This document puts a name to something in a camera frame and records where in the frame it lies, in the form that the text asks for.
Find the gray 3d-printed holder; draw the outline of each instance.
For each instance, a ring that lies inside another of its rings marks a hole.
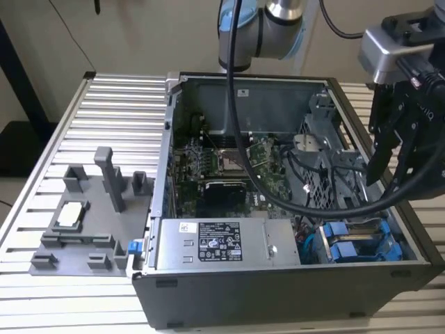
[[[144,236],[153,192],[153,179],[144,172],[122,177],[111,163],[113,151],[97,148],[95,163],[103,177],[88,177],[71,165],[63,178],[60,199],[41,245],[31,259],[29,273],[46,276],[125,276],[128,243]],[[63,205],[80,202],[73,226],[60,225]]]

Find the barcode sticker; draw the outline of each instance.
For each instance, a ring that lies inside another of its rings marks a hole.
[[[196,233],[197,223],[189,223],[182,221],[179,224],[179,233]]]

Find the wall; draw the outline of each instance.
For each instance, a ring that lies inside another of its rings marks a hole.
[[[219,69],[219,0],[101,0],[99,16],[92,0],[54,4],[98,72]],[[90,65],[47,0],[0,0],[0,18],[45,111],[57,120]],[[292,66],[255,61],[252,71],[288,74]]]
[[[27,118],[5,74],[0,69],[0,132],[11,120],[27,120]]]
[[[308,0],[314,7],[318,0]],[[327,0],[334,22],[360,31],[394,13],[420,10],[433,0]],[[98,72],[165,74],[172,70],[217,71],[216,13],[219,0],[54,0],[78,43]],[[290,61],[254,60],[252,72],[338,77],[364,82],[357,61],[359,41],[336,37],[316,10],[307,52]],[[85,71],[91,70],[47,0],[0,0],[0,18],[51,120],[58,120]],[[24,118],[0,73],[0,129]]]
[[[363,31],[397,13],[425,10],[434,0],[326,0],[326,10],[336,26],[347,33]],[[302,75],[336,77],[341,81],[367,82],[370,76],[357,60],[360,41],[343,40],[327,26],[321,12],[307,49]]]

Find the white component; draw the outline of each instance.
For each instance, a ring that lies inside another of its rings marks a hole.
[[[297,150],[305,152],[320,152],[322,146],[312,134],[296,134],[293,137]]]
[[[196,231],[197,231],[197,223],[182,221],[179,224],[179,233],[196,233]]]
[[[303,187],[303,190],[306,191],[306,193],[310,193],[311,187],[308,184],[305,184],[305,186]]]
[[[68,202],[64,204],[57,218],[58,224],[66,227],[73,226],[79,220],[81,211],[82,203],[80,202]]]

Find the blue latch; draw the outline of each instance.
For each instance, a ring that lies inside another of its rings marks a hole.
[[[128,243],[128,254],[141,255],[143,243],[141,241],[130,241]]]

